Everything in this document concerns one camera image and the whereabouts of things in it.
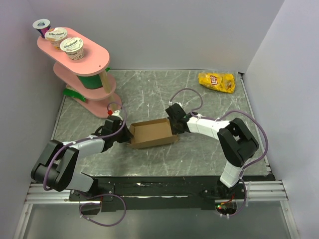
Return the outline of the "brown cardboard box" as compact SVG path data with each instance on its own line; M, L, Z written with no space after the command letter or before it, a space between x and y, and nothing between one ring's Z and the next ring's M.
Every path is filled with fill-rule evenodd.
M168 119L155 119L132 123L129 128L133 138L128 146L133 149L144 149L175 143L178 135L173 135Z

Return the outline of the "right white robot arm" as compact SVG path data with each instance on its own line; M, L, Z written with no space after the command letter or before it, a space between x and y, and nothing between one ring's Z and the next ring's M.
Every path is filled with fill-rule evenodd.
M180 104L170 105L166 110L173 134L197 133L219 141L227 160L220 176L218 194L230 198L240 179L244 164L259 149L259 144L240 118L233 120L210 120L198 113L186 113Z

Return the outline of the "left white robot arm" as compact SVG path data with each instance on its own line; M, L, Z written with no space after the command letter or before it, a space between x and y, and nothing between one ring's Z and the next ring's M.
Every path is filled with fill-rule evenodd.
M104 125L84 139L49 141L31 171L31 178L42 183L46 191L77 190L87 200L94 200L99 194L98 180L85 173L76 173L77 160L105 152L114 142L126 143L131 138L133 135L125 121L113 114L107 117Z

